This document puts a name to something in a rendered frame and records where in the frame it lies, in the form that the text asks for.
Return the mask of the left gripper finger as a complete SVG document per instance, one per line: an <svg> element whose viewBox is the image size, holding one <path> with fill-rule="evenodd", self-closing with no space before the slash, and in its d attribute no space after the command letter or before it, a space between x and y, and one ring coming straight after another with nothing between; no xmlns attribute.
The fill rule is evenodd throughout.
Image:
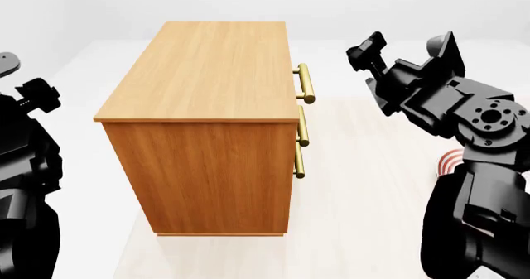
<svg viewBox="0 0 530 279"><path fill-rule="evenodd" d="M0 52L0 78L16 72L21 67L19 58L12 52Z"/></svg>
<svg viewBox="0 0 530 279"><path fill-rule="evenodd" d="M17 104L24 113L35 109L49 113L61 106L59 92L42 78L32 79L15 90L22 96Z"/></svg>

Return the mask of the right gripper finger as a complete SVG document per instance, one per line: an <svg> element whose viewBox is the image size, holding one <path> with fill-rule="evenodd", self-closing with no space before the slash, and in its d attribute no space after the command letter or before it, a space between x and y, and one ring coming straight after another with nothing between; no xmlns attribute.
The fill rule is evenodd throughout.
<svg viewBox="0 0 530 279"><path fill-rule="evenodd" d="M387 69L381 50L387 45L381 32L374 32L360 45L346 51L348 61L355 71L369 70L373 77L380 78Z"/></svg>
<svg viewBox="0 0 530 279"><path fill-rule="evenodd" d="M452 31L432 37L427 41L426 50L430 57L441 59L457 77L465 77L465 65Z"/></svg>

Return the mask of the red white striped bowl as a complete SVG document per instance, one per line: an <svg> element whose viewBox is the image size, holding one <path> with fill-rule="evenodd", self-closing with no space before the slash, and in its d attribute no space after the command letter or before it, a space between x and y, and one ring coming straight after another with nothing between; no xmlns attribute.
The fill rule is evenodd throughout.
<svg viewBox="0 0 530 279"><path fill-rule="evenodd" d="M451 149L442 154L436 161L436 177L452 174L455 168L463 163L464 149Z"/></svg>

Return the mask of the wooden cabinet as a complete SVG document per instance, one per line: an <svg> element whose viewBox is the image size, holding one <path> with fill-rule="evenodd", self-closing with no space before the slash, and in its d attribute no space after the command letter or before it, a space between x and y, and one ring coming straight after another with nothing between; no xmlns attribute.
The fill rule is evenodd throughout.
<svg viewBox="0 0 530 279"><path fill-rule="evenodd" d="M295 68L285 22L163 25L94 117L154 233L287 233Z"/></svg>

